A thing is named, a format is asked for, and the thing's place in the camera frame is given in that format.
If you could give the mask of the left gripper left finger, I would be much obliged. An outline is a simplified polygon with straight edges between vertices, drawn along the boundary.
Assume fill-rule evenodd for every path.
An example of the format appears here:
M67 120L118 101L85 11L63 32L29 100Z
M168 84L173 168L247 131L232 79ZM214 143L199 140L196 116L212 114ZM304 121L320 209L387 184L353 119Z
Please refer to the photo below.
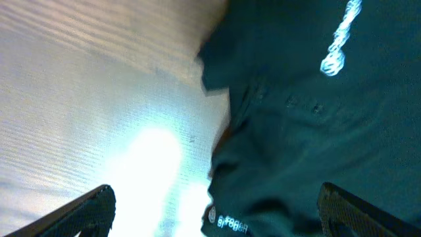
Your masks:
M115 215L114 191L103 184L6 237L107 237Z

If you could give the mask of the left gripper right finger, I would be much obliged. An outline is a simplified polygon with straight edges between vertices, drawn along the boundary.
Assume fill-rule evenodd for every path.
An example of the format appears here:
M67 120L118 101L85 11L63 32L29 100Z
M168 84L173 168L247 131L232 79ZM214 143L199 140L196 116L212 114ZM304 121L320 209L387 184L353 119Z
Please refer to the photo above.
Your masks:
M420 229L332 184L322 184L318 214L327 237L412 237Z

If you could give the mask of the black Sytrogen t-shirt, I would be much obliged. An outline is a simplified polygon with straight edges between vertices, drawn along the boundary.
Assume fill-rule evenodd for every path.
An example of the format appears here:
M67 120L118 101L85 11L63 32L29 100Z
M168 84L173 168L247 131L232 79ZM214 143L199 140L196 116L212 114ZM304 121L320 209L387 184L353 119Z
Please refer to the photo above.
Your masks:
M230 93L205 236L320 236L324 182L420 225L419 1L229 1L198 56Z

